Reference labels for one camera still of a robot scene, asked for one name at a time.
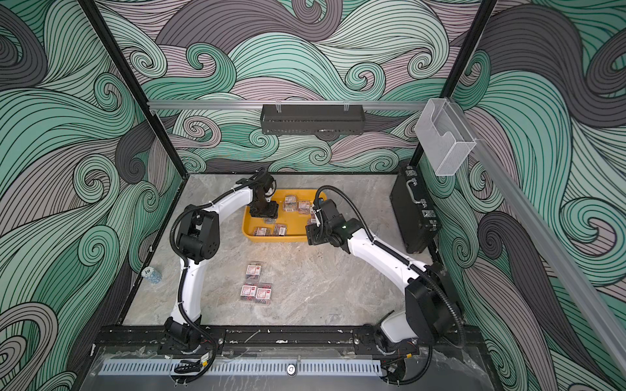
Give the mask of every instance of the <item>clear plastic holder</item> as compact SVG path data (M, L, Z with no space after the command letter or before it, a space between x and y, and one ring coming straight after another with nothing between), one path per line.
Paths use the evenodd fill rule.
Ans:
M298 209L298 197L293 194L285 195L285 201L282 206L286 212L295 212Z
M269 305L272 299L272 284L263 282L257 286L257 293L254 298L256 304Z
M251 262L245 268L245 280L247 282L258 281L261 277L261 268L263 264L261 262Z
M298 201L298 213L301 215L310 214L311 201Z
M257 283L246 282L241 287L241 292L239 293L239 300L242 302L252 303L256 301L256 298L257 298Z
M447 98L429 99L414 129L437 176L456 174L476 145L461 106Z
M273 236L285 236L287 234L287 225L286 224L276 224L274 225Z

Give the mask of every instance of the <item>yellow tray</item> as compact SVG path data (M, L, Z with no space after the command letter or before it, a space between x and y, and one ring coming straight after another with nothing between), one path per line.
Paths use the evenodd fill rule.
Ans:
M305 230L306 225L309 222L310 215L301 215L297 211L285 212L283 210L283 202L285 201L285 195L295 195L298 197L298 201L311 201L315 198L317 189L277 189L272 200L278 203L278 218L276 224L287 225L286 236L253 236L254 228L258 226L266 226L274 229L274 224L265 224L262 218L251 217L250 208L245 207L244 222L241 224L241 231L245 237L256 242L277 242L277 241L307 241L307 232ZM320 198L326 199L324 193L320 194Z

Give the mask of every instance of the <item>wall-mounted shelf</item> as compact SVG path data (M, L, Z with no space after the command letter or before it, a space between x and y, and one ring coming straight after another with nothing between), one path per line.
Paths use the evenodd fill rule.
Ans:
M437 176L454 175L476 145L463 110L446 98L428 101L415 134Z

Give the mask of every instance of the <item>wave pattern wallpaper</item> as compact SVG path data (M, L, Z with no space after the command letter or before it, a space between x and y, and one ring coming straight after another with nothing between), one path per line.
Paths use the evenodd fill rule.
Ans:
M69 390L180 177L75 0L0 2L0 388Z
M502 0L506 9L524 0ZM480 0L98 0L149 99L427 100ZM190 171L391 171L419 113L371 111L366 134L263 135L260 111L160 115Z
M626 3L536 0L490 18L454 93L626 325ZM626 380L473 155L421 167L441 256L507 390L625 390Z

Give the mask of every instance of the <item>black cable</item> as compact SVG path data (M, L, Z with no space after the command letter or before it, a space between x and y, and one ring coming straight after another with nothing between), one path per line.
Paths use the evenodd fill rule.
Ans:
M387 247L386 245L382 244L381 242L377 240L374 240L373 243L377 247L382 248L383 250L388 252L390 255L392 255L394 258L396 258L397 260L399 260L400 262L408 266L412 271L416 272L426 282L428 287L434 290L435 293L437 293L437 296L439 296L441 301L446 305L448 312L450 313L450 315L452 315L452 318L454 319L456 328L459 332L459 344L458 345L461 348L465 346L465 328L463 327L463 320L461 319L461 316L456 313L456 310L454 309L454 305L452 304L450 299L446 296L444 291L439 287L439 285L437 285L437 283L433 281L433 279L428 274L426 274L426 272L424 272L422 269L410 263L409 260L407 260L402 255L396 253L394 250L390 249L389 247Z
M456 310L454 309L454 305L452 304L450 299L446 296L444 291L439 287L439 285L437 285L437 283L433 281L433 279L428 274L426 274L426 272L422 271L422 269L410 263L409 260L407 260L403 255L398 254L397 252L390 249L386 245L375 240L374 236L369 230L369 227L367 226L367 223L365 222L365 219L361 215L361 212L359 212L354 202L352 202L352 200L340 189L336 188L335 186L330 186L330 185L324 185L320 187L319 189L317 189L316 194L315 194L315 200L313 201L316 206L316 209L319 209L319 195L320 193L322 193L322 190L326 190L326 189L334 191L335 193L340 195L348 203L348 205L350 205L352 210L354 210L354 213L356 214L357 218L361 222L361 225L363 226L363 230L365 230L365 234L374 245L378 246L379 248L382 248L384 251L392 255L394 258L398 259L400 262L408 266L412 271L416 272L424 281L426 281L426 284L429 286L429 288L432 289L437 294L437 296L440 297L441 301L443 301L443 303L446 305L448 312L450 313L450 315L452 315L452 318L454 319L454 322L456 324L456 328L459 332L459 344L458 345L460 347L463 347L465 345L465 340L466 340L465 329L463 328L463 320L461 319L461 316L456 313ZM320 220L320 232L323 230L323 228L324 228L323 221Z
M359 221L363 225L363 229L365 230L365 234L367 235L367 237L370 239L370 241L374 241L374 236L372 235L371 231L369 230L369 227L367 226L367 224L365 224L365 219L361 215L361 212L359 211L359 209L356 207L354 202L352 202L352 200L343 191L341 191L340 189L336 188L335 186L324 185L324 186L320 187L319 189L317 189L317 191L315 193L315 200L313 201L313 204L315 204L315 208L319 209L319 195L322 193L323 190L332 190L335 193L337 193L338 195L340 195L341 198L343 198L348 203L348 205L350 205L352 210L354 211L354 214L356 215L356 217L359 219ZM324 229L324 224L323 224L323 222L321 220L319 222L319 226L320 226L321 230Z
M181 360L178 363L178 366L174 368L174 372L176 373L192 373L198 372L202 369L202 362L200 360L191 361L191 360Z
M428 355L426 356L426 363L415 376L408 378L408 379L404 379L404 380L397 380L395 382L390 382L386 376L381 376L381 379L389 384L396 384L398 386L412 384L414 382L417 382L419 379L422 378L422 376L424 376L424 374L426 373L426 371L428 371L428 368L430 367L430 363L432 359L433 359L433 347L431 345L428 345Z
M266 171L265 169L262 169L256 172L244 184L228 190L226 193L218 196L216 199L214 199L213 201L209 203L195 206L191 209L185 210L178 217L176 217L176 220L174 220L172 224L172 229L170 230L170 246L172 250L183 260L183 264L184 264L183 270L180 274L180 282L178 284L178 294L177 294L178 311L180 312L180 315L183 317L185 322L188 325L190 325L194 330L196 330L198 333L200 333L200 335L203 336L207 340L207 342L211 344L211 357L207 361L207 364L203 366L203 368L201 369L199 373L196 373L195 375L188 376L188 377L185 376L182 383L190 383L200 378L202 375L204 375L204 373L206 373L206 371L213 364L213 361L215 361L215 356L217 353L217 344L215 343L215 340L213 339L211 334L209 334L208 331L198 326L194 321L191 320L189 315L187 315L187 311L185 311L185 308L183 307L183 287L185 286L185 278L187 277L187 269L189 268L189 259L187 259L187 257L183 254L181 249L179 249L179 247L176 244L176 229L178 228L178 225L183 220L183 218L187 216L188 214L194 213L204 208L208 208L209 206L212 206L216 204L217 202L221 201L222 199L224 199L227 195L235 193L236 191L241 190L242 188L245 188L246 186L250 186L253 183L260 181L260 179L263 177L263 174L265 174L265 171ZM177 384L181 384L178 380L179 379L174 379L174 382Z

